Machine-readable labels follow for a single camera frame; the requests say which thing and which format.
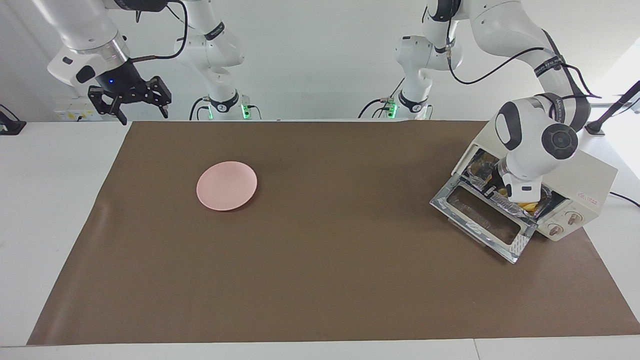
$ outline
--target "white table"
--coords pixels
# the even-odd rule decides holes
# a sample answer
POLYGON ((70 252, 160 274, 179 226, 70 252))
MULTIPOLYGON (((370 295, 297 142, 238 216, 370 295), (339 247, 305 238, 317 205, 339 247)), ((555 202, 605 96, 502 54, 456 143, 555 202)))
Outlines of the white table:
MULTIPOLYGON (((32 123, 0 137, 0 359, 640 359, 640 336, 25 347, 127 131, 32 123)), ((606 138, 581 141, 619 169, 614 191, 640 199, 640 181, 606 138)), ((640 209, 610 197, 586 230, 640 318, 640 209)))

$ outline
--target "white wall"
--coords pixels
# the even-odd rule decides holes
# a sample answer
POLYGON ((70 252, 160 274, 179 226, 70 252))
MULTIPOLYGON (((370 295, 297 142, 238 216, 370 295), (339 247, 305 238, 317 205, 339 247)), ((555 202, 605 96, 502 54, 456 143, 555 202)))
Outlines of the white wall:
MULTIPOLYGON (((271 119, 351 118, 371 99, 388 95, 403 76, 394 61, 395 44, 404 35, 420 34, 425 5, 422 0, 217 2, 227 29, 246 47, 245 63, 230 70, 237 87, 271 119)), ((524 0, 524 5, 590 83, 640 37, 637 0, 524 0)), ((61 43, 31 1, 0 0, 0 6, 0 100, 31 120, 52 120, 53 97, 72 96, 45 70, 61 43), (8 5, 16 14, 13 21, 5 21, 12 17, 8 5), (15 29, 20 22, 27 31, 15 29), (19 32, 36 36, 29 40, 19 32)), ((170 54, 182 33, 181 23, 168 12, 145 13, 140 24, 131 12, 109 16, 129 38, 133 56, 170 54)), ((458 41, 465 47, 465 62, 457 71, 463 79, 474 79, 504 60, 475 45, 468 23, 460 26, 458 41)), ((169 86, 171 119, 186 118, 193 101, 205 95, 196 74, 178 61, 150 61, 138 68, 144 78, 160 75, 169 86)), ((517 61, 472 86, 455 83, 446 72, 432 75, 434 118, 487 119, 503 102, 540 91, 531 69, 517 61)), ((152 106, 123 109, 132 120, 161 119, 152 106)))

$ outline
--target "round plate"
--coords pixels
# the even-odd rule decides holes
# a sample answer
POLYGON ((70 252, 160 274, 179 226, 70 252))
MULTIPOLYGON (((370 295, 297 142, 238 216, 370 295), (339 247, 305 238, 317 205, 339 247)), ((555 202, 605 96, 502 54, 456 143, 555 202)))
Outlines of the round plate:
POLYGON ((258 177, 248 165, 235 161, 219 163, 205 171, 196 193, 209 209, 229 211, 246 204, 258 188, 258 177))

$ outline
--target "brown tablecloth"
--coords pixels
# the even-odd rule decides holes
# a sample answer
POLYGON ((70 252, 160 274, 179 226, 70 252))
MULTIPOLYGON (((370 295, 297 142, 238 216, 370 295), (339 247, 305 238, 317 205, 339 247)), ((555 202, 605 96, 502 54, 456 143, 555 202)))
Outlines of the brown tablecloth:
POLYGON ((429 205, 483 126, 135 123, 29 344, 639 334, 584 231, 510 265, 429 205), (259 189, 218 213, 229 160, 259 189))

